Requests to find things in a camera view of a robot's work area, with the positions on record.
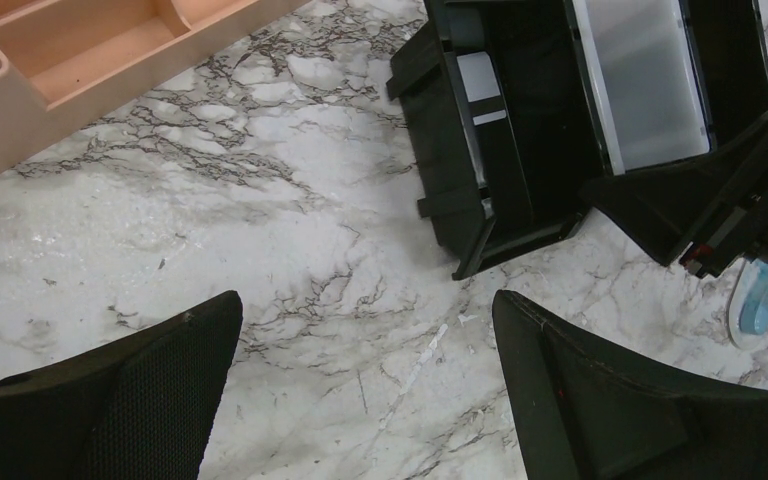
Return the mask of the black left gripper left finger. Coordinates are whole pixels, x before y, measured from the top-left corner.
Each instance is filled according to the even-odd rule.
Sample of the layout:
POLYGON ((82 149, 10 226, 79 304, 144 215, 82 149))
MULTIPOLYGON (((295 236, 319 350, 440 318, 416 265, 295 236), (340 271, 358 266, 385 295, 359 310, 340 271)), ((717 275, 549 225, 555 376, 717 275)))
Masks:
POLYGON ((0 479, 194 479, 243 324, 226 291, 0 380, 0 479))

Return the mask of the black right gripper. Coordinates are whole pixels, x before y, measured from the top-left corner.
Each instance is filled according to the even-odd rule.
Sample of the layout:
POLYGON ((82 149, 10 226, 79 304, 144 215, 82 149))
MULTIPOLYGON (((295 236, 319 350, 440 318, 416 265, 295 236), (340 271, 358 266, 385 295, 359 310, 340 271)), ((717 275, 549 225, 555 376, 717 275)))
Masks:
POLYGON ((768 264, 768 112, 710 153, 590 180, 582 199, 663 266, 720 276, 768 264))

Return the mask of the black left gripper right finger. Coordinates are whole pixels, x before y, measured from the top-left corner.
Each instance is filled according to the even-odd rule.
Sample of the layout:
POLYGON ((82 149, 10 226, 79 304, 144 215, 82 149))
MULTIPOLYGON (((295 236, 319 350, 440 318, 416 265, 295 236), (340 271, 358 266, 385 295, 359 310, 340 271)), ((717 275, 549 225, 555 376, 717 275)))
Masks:
POLYGON ((768 390, 700 376, 509 290, 492 319, 531 479, 768 479, 768 390))

